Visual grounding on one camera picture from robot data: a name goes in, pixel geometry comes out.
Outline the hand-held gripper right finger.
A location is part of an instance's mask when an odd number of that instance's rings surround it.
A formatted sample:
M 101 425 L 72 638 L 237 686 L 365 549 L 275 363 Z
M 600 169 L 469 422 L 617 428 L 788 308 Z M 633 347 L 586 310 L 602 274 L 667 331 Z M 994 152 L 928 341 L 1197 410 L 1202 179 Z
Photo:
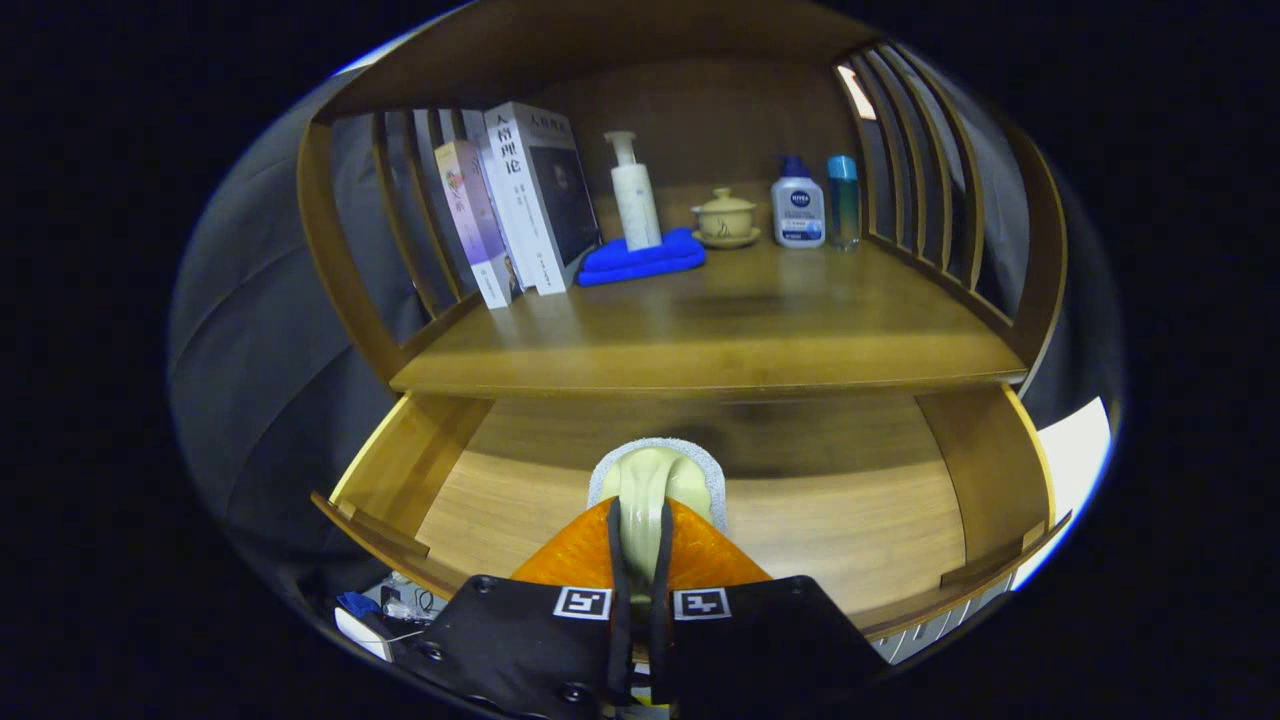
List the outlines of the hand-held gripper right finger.
M 662 507 L 652 697 L 677 719 L 809 719 L 890 666 L 810 577 L 774 579 L 680 501 Z

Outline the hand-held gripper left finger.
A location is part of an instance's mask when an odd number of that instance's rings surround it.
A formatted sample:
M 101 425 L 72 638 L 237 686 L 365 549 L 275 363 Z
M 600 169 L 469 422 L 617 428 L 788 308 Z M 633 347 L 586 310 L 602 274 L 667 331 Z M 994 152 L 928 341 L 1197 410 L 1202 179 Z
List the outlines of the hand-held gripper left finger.
M 630 706 L 621 506 L 582 512 L 509 578 L 470 577 L 411 641 L 411 673 L 493 714 L 603 719 Z

